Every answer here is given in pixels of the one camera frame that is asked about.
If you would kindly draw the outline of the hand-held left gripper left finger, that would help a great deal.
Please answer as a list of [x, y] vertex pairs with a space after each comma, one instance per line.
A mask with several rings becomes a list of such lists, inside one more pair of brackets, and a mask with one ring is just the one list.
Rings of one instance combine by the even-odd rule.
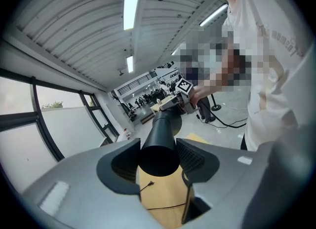
[[136, 183], [140, 139], [70, 156], [32, 183], [23, 197], [44, 229], [161, 229]]

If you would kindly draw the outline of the black desk lamp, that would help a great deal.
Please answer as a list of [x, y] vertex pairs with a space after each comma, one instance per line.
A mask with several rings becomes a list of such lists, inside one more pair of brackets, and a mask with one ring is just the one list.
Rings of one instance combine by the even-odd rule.
[[181, 125], [181, 114], [174, 107], [156, 113], [140, 150], [139, 168], [155, 177], [166, 177], [177, 170], [180, 161], [174, 136]]

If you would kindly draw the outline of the wooden step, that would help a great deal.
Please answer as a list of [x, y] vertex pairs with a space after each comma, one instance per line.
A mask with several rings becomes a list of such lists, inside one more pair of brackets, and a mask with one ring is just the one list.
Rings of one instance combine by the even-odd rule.
[[141, 122], [142, 125], [144, 125], [145, 123], [147, 123], [148, 121], [150, 121], [154, 117], [155, 117], [155, 113], [154, 112], [147, 113], [143, 117], [140, 118], [140, 122]]

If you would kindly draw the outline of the small wooden table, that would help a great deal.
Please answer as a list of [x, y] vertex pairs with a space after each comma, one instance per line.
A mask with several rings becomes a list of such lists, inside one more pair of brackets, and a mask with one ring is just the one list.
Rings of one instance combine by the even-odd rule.
[[187, 186], [182, 179], [182, 167], [166, 177], [155, 177], [138, 168], [141, 203], [165, 229], [182, 226]]

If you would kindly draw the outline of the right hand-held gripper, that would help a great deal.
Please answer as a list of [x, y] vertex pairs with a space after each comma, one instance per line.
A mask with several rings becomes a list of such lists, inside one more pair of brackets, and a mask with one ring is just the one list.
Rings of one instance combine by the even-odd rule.
[[160, 111], [166, 111], [172, 107], [177, 109], [179, 114], [192, 114], [196, 111], [190, 100], [192, 94], [193, 84], [181, 78], [175, 86], [176, 95], [162, 103], [159, 107]]

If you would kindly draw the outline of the black-framed window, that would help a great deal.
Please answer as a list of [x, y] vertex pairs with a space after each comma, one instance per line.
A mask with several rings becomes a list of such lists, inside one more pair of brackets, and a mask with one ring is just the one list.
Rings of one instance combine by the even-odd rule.
[[[32, 112], [23, 112], [23, 113], [13, 113], [13, 114], [2, 114], [0, 115], [0, 131], [6, 131], [13, 127], [22, 127], [27, 124], [35, 123], [39, 128], [40, 134], [43, 136], [44, 142], [48, 150], [52, 153], [53, 157], [59, 162], [64, 159], [64, 155], [61, 153], [60, 149], [57, 147], [54, 142], [51, 134], [48, 131], [47, 125], [44, 121], [42, 110], [39, 104], [37, 86], [47, 87], [50, 89], [57, 89], [65, 92], [78, 94], [83, 105], [87, 108], [88, 113], [97, 128], [101, 131], [101, 133], [105, 136], [105, 140], [108, 143], [113, 143], [118, 140], [119, 133], [112, 125], [109, 118], [106, 116], [103, 108], [101, 107], [96, 95], [94, 93], [83, 92], [82, 90], [76, 90], [67, 88], [61, 85], [56, 85], [54, 83], [38, 80], [36, 77], [28, 77], [24, 75], [20, 75], [3, 68], [0, 68], [0, 77], [8, 78], [11, 80], [15, 80], [18, 82], [27, 83], [30, 85], [30, 94], [31, 101], [33, 106]], [[103, 127], [100, 125], [100, 122], [97, 120], [94, 115], [94, 111], [100, 110], [101, 114], [107, 120], [107, 124]]]

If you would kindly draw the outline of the narrow ceiling strip light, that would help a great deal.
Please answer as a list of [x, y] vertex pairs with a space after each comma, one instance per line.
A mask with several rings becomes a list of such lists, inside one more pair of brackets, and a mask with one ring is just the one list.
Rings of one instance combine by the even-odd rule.
[[208, 15], [200, 24], [200, 27], [203, 27], [205, 25], [207, 25], [208, 23], [210, 23], [212, 20], [214, 20], [215, 18], [217, 18], [218, 16], [220, 16], [222, 13], [225, 13], [225, 11], [228, 9], [228, 4], [225, 3], [223, 5], [221, 5], [219, 8], [217, 8], [213, 13], [211, 13], [210, 15]]

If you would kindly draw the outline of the black stanchion post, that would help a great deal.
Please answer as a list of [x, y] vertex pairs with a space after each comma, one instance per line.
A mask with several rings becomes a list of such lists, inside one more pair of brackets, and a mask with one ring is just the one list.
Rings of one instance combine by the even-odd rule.
[[221, 109], [221, 105], [219, 105], [219, 104], [216, 103], [213, 94], [211, 94], [211, 99], [212, 99], [212, 102], [213, 102], [213, 106], [211, 107], [211, 110], [212, 110], [212, 111], [218, 111], [218, 110], [220, 110], [220, 109]]

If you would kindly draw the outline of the person's right hand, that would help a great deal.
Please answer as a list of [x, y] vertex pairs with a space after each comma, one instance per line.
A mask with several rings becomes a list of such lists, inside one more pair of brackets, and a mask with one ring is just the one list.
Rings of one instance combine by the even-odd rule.
[[208, 86], [194, 86], [190, 91], [190, 102], [196, 106], [198, 101], [212, 94]]

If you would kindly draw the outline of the person's right forearm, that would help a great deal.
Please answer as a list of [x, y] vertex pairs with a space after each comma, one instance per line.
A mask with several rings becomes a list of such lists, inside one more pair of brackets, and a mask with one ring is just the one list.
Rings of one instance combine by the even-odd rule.
[[203, 82], [203, 92], [210, 95], [216, 92], [230, 91], [234, 87], [251, 83], [251, 61], [238, 49], [222, 54], [220, 67], [212, 71]]

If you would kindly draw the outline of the person's white shirt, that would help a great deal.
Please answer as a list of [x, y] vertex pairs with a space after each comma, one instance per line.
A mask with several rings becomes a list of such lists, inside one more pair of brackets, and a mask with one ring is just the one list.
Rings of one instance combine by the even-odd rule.
[[244, 141], [249, 151], [256, 151], [297, 126], [282, 88], [305, 64], [313, 33], [293, 0], [236, 0], [228, 8], [223, 33], [250, 62]]

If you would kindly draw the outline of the white frosted panel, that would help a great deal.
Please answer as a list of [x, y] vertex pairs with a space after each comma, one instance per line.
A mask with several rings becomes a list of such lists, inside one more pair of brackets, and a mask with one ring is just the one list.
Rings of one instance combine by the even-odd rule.
[[86, 107], [44, 109], [42, 116], [64, 157], [98, 148], [105, 141]]

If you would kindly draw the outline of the black balcony railing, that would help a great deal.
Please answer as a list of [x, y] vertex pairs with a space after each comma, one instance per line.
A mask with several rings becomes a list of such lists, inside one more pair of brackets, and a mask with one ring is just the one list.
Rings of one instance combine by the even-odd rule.
[[136, 88], [137, 86], [146, 83], [147, 81], [151, 80], [152, 78], [157, 77], [157, 74], [155, 71], [149, 72], [148, 74], [136, 79], [133, 82], [128, 83], [127, 85], [117, 89], [118, 93], [120, 95], [123, 95], [124, 93]]

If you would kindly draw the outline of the pale yellow table top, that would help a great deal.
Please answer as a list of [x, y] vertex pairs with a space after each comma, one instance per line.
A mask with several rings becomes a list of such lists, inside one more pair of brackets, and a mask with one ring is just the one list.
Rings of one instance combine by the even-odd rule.
[[155, 113], [155, 112], [159, 112], [160, 111], [160, 107], [165, 104], [167, 101], [169, 101], [171, 98], [173, 97], [173, 95], [169, 95], [166, 98], [161, 100], [161, 103], [158, 104], [154, 104], [153, 106], [150, 107], [150, 109]]

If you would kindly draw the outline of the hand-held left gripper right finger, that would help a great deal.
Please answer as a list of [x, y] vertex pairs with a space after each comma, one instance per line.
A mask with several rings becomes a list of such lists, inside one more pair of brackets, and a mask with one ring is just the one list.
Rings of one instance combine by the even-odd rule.
[[266, 147], [256, 152], [177, 139], [189, 180], [182, 229], [243, 229], [266, 169]]

